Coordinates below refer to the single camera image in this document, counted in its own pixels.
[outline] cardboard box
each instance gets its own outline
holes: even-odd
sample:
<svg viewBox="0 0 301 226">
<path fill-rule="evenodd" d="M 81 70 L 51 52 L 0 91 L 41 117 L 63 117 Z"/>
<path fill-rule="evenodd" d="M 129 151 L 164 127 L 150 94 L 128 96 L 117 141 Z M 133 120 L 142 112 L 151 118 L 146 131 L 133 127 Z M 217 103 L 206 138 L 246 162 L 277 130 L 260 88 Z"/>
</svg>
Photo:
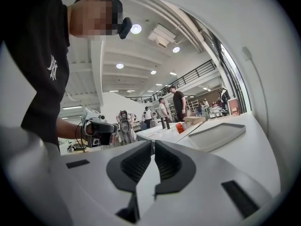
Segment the cardboard box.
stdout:
<svg viewBox="0 0 301 226">
<path fill-rule="evenodd" d="M 206 121 L 205 117 L 197 117 L 197 116 L 187 116 L 184 117 L 185 122 L 190 122 L 192 125 L 196 125 L 200 122 Z"/>
</svg>

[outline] man in white shirt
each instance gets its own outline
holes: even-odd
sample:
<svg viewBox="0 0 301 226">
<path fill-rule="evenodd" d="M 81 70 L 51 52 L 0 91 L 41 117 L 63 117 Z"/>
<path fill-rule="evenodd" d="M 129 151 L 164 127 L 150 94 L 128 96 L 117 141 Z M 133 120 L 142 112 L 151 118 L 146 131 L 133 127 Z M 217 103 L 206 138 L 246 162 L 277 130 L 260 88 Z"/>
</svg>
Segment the man in white shirt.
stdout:
<svg viewBox="0 0 301 226">
<path fill-rule="evenodd" d="M 159 114 L 161 117 L 167 117 L 169 119 L 171 119 L 171 117 L 167 114 L 167 110 L 166 110 L 166 107 L 165 107 L 165 101 L 163 98 L 160 98 L 159 99 Z"/>
<path fill-rule="evenodd" d="M 147 129 L 151 128 L 152 114 L 151 114 L 151 109 L 149 109 L 147 106 L 145 107 L 145 111 L 143 112 L 143 116 L 145 118 L 144 123 L 146 124 Z"/>
</svg>

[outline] black rectangular slot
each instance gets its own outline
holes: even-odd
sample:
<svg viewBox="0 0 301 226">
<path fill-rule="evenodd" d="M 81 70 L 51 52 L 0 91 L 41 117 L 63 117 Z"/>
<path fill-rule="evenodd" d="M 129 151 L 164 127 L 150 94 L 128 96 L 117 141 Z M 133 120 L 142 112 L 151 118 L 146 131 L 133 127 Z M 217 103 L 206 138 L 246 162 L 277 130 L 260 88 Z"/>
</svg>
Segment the black rectangular slot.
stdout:
<svg viewBox="0 0 301 226">
<path fill-rule="evenodd" d="M 244 218 L 249 217 L 259 209 L 256 203 L 254 203 L 235 181 L 222 183 L 222 187 Z"/>
<path fill-rule="evenodd" d="M 90 162 L 88 160 L 84 159 L 84 160 L 80 160 L 80 161 L 73 161 L 73 162 L 66 163 L 66 166 L 68 169 L 71 169 L 71 168 L 79 167 L 79 166 L 86 165 L 89 163 Z"/>
</svg>

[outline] gray tray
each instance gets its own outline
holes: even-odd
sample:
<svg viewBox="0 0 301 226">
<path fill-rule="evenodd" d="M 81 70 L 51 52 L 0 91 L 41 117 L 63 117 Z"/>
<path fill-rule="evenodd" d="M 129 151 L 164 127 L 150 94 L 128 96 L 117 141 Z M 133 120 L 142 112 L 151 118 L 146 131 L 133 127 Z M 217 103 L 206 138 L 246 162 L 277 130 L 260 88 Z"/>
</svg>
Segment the gray tray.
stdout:
<svg viewBox="0 0 301 226">
<path fill-rule="evenodd" d="M 221 123 L 209 129 L 189 134 L 188 140 L 200 151 L 210 152 L 245 132 L 245 125 Z"/>
</svg>

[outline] black railing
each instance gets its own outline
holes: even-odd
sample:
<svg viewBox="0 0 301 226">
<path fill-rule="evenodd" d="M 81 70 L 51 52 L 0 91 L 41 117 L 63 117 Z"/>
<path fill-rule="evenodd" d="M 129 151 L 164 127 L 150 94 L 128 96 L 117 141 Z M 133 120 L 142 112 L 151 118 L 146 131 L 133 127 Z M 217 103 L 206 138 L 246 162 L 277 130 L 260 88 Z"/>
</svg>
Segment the black railing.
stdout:
<svg viewBox="0 0 301 226">
<path fill-rule="evenodd" d="M 184 76 L 178 78 L 176 81 L 172 82 L 168 86 L 161 89 L 156 94 L 153 94 L 150 97 L 127 97 L 131 100 L 134 100 L 139 103 L 147 103 L 147 102 L 153 102 L 155 100 L 158 100 L 164 95 L 167 95 L 169 93 L 169 87 L 174 85 L 177 89 L 185 84 L 188 84 L 192 82 L 193 80 L 215 70 L 215 65 L 213 64 L 212 60 L 208 60 L 207 62 L 203 63 L 199 67 L 195 68 L 194 70 L 188 72 Z"/>
<path fill-rule="evenodd" d="M 142 97 L 127 97 L 131 100 L 134 100 L 135 102 L 138 103 L 148 103 L 148 102 L 153 102 L 152 97 L 150 96 L 142 96 Z"/>
</svg>

